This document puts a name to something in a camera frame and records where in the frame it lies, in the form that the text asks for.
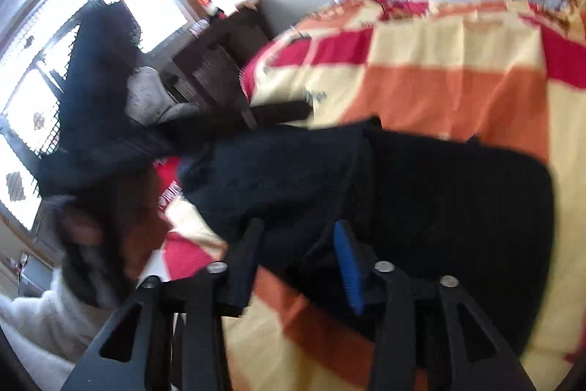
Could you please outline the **white fleece sleeve forearm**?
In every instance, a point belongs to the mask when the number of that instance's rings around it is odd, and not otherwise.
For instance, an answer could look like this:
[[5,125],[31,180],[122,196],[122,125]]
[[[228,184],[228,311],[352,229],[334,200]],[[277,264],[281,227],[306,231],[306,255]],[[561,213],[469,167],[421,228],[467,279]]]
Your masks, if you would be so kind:
[[42,390],[59,390],[112,311],[85,301],[88,291],[69,266],[53,273],[38,298],[1,298],[1,328]]

